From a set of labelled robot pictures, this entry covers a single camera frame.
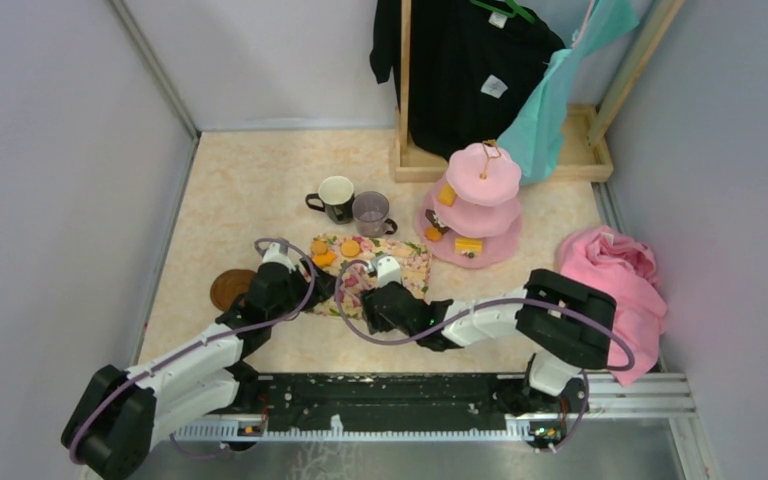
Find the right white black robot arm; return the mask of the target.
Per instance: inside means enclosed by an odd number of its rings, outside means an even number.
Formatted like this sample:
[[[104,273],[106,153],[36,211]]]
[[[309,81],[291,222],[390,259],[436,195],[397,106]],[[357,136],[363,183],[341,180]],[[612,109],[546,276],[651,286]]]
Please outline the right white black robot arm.
[[[435,352],[524,336],[540,350],[529,362],[523,398],[536,412],[550,411],[569,381],[583,370],[608,366],[616,300],[609,294],[546,269],[524,286],[474,301],[416,298],[397,281],[361,293],[370,333],[398,330],[409,342]]]

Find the chocolate triangle cake slice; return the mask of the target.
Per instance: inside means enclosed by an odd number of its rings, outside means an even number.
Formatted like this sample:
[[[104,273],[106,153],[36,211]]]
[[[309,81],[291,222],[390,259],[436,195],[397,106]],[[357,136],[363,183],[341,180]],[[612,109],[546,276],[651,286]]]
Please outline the chocolate triangle cake slice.
[[[425,211],[425,217],[429,221],[429,223],[437,230],[439,230],[442,233],[445,233],[449,230],[449,227],[445,225],[440,217],[437,215],[436,211],[433,209],[427,209]]]

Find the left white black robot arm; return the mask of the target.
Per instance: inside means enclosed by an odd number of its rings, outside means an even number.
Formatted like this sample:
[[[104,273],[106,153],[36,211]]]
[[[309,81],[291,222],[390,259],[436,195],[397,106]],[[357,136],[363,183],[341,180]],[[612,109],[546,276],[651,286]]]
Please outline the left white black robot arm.
[[[160,441],[204,414],[252,411],[260,388],[240,363],[270,339],[273,325],[330,299],[335,283],[307,264],[221,274],[211,299],[226,309],[195,339],[144,364],[93,374],[61,434],[70,459],[104,479],[125,479]]]

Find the orange fish-shaped cake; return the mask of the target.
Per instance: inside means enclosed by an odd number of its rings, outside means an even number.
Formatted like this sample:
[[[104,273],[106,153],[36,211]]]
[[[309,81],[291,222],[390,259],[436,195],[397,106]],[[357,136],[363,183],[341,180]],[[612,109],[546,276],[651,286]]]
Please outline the orange fish-shaped cake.
[[[313,263],[318,268],[321,268],[321,269],[325,269],[326,267],[332,265],[336,259],[337,259],[337,255],[331,251],[327,251],[326,253],[316,254],[312,256]]]

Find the yellow rectangular biscuit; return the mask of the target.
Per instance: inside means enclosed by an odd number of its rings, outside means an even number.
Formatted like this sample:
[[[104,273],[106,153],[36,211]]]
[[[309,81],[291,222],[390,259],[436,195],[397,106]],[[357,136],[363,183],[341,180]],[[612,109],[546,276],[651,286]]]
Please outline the yellow rectangular biscuit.
[[[444,182],[441,184],[440,191],[437,195],[437,201],[441,205],[445,207],[452,207],[457,198],[457,193],[449,183]]]

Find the yellow layered cake slice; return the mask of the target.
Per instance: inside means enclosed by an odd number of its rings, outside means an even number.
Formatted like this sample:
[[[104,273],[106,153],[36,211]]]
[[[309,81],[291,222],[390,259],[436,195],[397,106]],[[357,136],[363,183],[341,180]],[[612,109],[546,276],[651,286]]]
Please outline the yellow layered cake slice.
[[[480,238],[458,236],[454,240],[454,251],[467,258],[475,258],[481,255],[483,248],[484,242]]]

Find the orange flower-shaped cookie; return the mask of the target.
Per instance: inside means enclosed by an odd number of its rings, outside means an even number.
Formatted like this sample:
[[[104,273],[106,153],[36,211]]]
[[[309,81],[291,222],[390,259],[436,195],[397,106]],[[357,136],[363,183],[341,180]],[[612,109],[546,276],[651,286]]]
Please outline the orange flower-shaped cookie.
[[[442,239],[443,233],[433,226],[429,226],[424,230],[424,237],[429,242],[439,242]]]

